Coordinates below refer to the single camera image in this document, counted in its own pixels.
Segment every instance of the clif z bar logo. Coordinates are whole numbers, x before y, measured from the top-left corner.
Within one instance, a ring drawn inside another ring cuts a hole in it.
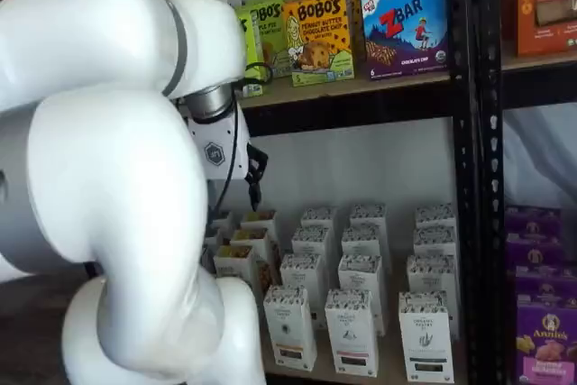
[[[556,315],[545,315],[543,320],[541,321],[543,324],[543,328],[545,331],[539,331],[538,329],[535,330],[533,333],[533,337],[542,337],[542,338],[556,338],[561,340],[567,340],[567,334],[565,332],[558,332],[559,326],[561,325],[561,321],[559,317]]]
[[[339,14],[341,11],[341,0],[325,0],[298,8],[298,19],[305,20],[307,17],[320,18],[325,14]]]
[[[393,8],[379,17],[380,25],[386,26],[385,36],[392,38],[397,33],[403,32],[403,22],[419,11],[423,11],[421,0],[413,0],[402,8]]]

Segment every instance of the white tea box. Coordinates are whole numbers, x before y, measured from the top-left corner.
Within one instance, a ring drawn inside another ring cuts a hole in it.
[[[453,211],[453,205],[445,203],[435,206],[418,207],[415,211],[415,226],[417,229],[431,225],[446,225],[457,230],[457,218]]]
[[[262,293],[266,293],[271,284],[280,284],[280,275],[275,266],[267,229],[235,230],[231,245],[247,245],[254,250],[256,263],[259,266]]]
[[[233,237],[234,229],[236,229],[234,215],[231,211],[220,211],[211,225],[222,229],[222,234],[225,239],[231,239]]]
[[[241,228],[268,230],[269,238],[272,241],[272,252],[278,268],[282,258],[279,238],[279,213],[277,211],[247,212],[241,220]]]
[[[452,256],[409,256],[408,286],[411,292],[444,291],[451,337],[459,340],[459,292]]]
[[[354,205],[349,216],[351,226],[372,224],[379,227],[380,256],[383,258],[383,267],[390,274],[392,272],[392,260],[390,258],[389,236],[387,234],[387,206],[379,205]]]
[[[379,227],[371,223],[352,225],[343,231],[343,254],[380,256]]]
[[[329,288],[338,287],[338,259],[331,248],[330,229],[322,225],[299,227],[293,234],[291,243],[295,254],[319,254],[325,264]]]
[[[316,342],[307,290],[270,286],[264,299],[264,312],[277,364],[312,371]]]
[[[205,245],[210,252],[215,255],[223,245],[223,229],[220,227],[207,227],[205,231]]]
[[[320,254],[285,254],[280,265],[282,284],[307,289],[310,315],[315,329],[326,329],[325,302],[328,293],[325,264]]]
[[[338,240],[341,237],[343,228],[337,218],[338,208],[331,206],[310,207],[300,218],[300,225],[307,227],[309,225],[322,225],[330,229],[331,246],[334,248],[335,259],[338,262],[341,257],[341,247]]]
[[[252,289],[259,312],[262,313],[262,290],[252,247],[223,245],[215,255],[216,276],[236,277]]]
[[[413,249],[417,256],[453,256],[457,279],[457,293],[460,291],[459,250],[453,227],[430,225],[413,232]]]
[[[380,256],[345,254],[339,263],[341,289],[368,290],[371,293],[371,312],[375,332],[383,336],[389,324],[387,290]]]
[[[407,380],[454,383],[449,315],[444,294],[399,293],[398,321]]]
[[[336,371],[376,377],[379,346],[372,320],[371,293],[331,289],[325,312]]]

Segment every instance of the green bobo's box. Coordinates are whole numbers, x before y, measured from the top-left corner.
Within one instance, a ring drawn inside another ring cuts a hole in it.
[[[259,17],[251,8],[243,6],[236,10],[236,15],[241,21],[244,29],[244,40],[246,41],[246,64],[263,62],[261,35],[259,33]],[[266,79],[266,72],[263,68],[247,69],[244,74],[246,78]],[[243,96],[262,95],[262,86],[250,84],[243,88]]]

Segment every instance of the bobo's peanut butter chocolate chip box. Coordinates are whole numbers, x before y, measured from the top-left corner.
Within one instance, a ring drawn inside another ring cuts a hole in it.
[[[351,0],[289,0],[283,6],[294,86],[354,78]]]
[[[518,383],[575,383],[577,299],[518,294],[516,347]]]

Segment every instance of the annie's logo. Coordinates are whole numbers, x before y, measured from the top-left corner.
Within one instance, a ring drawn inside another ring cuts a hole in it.
[[[558,332],[559,326],[561,325],[561,321],[559,317],[556,315],[545,315],[543,320],[541,321],[543,324],[544,331],[539,331],[538,329],[535,330],[533,333],[533,337],[541,337],[541,338],[557,338],[561,340],[567,340],[567,334],[565,331]]]

